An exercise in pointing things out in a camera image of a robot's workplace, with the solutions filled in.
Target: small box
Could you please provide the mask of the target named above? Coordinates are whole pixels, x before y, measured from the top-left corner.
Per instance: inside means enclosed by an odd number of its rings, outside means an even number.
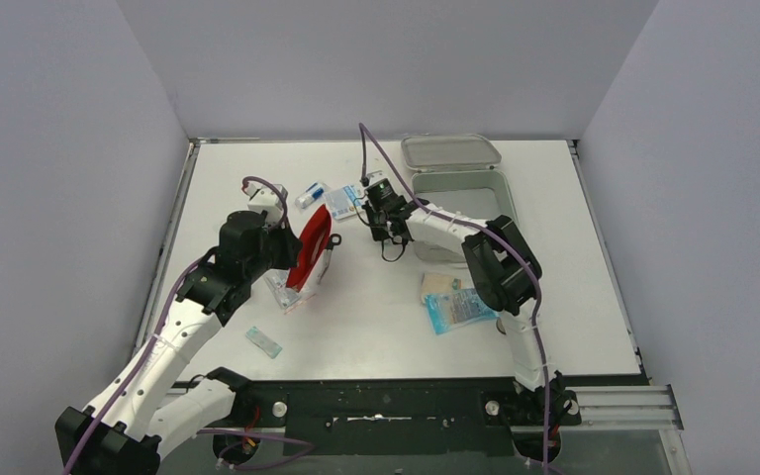
[[[401,148],[407,166],[416,171],[412,188],[419,198],[470,218],[506,215],[517,221],[508,180],[497,169],[503,158],[484,137],[412,136],[401,141]],[[426,262],[464,262],[461,249],[454,252],[418,241],[414,248]]]

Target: black cable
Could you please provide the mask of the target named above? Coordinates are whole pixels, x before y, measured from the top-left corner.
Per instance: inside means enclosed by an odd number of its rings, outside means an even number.
[[[188,385],[185,387],[185,394],[188,394],[188,391],[190,391],[190,390],[191,390],[191,388],[194,386],[194,380],[195,380],[196,378],[202,378],[202,379],[205,379],[205,375],[204,375],[204,374],[197,374],[197,375],[195,375],[193,378],[191,378],[191,380],[190,380],[190,381],[188,381]]]
[[[552,422],[552,430],[560,426],[561,421],[563,420],[564,416],[566,416],[567,413],[569,413],[570,409],[572,409],[572,401],[570,401],[566,406],[564,406],[564,408],[561,409],[561,411],[554,417],[554,420]]]
[[[386,243],[385,239],[383,239],[383,240],[380,241],[380,257],[383,260],[385,260],[386,262],[397,262],[397,261],[401,260],[401,257],[404,256],[404,252],[406,252],[407,241],[404,240],[404,241],[401,241],[400,244],[398,244],[401,247],[401,253],[398,254],[398,256],[395,257],[394,259],[387,259],[386,258],[386,245],[385,245],[385,243]]]
[[[385,226],[380,225],[372,225],[371,223],[368,223],[367,221],[362,219],[362,216],[359,214],[359,209],[356,210],[356,217],[359,218],[359,222],[363,225],[369,227],[369,228],[385,228]]]

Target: plastic bag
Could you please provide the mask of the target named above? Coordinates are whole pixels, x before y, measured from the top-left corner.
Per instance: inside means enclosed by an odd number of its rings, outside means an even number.
[[[500,314],[482,302],[476,289],[427,295],[427,314],[435,334],[447,333],[474,322],[493,321]]]

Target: blue packet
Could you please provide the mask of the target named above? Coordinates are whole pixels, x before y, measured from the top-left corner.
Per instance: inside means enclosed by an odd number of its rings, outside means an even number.
[[[281,352],[281,345],[272,340],[269,336],[263,334],[257,327],[252,327],[246,332],[246,338],[262,349],[270,358],[275,359]]]
[[[435,334],[447,333],[474,322],[493,321],[500,317],[500,314],[482,302],[476,289],[427,295],[427,314]]]

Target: mesh lid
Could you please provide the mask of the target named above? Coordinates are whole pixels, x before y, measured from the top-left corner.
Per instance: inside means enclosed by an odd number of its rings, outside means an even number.
[[[482,136],[412,136],[401,141],[407,166],[414,170],[485,168],[502,156]]]

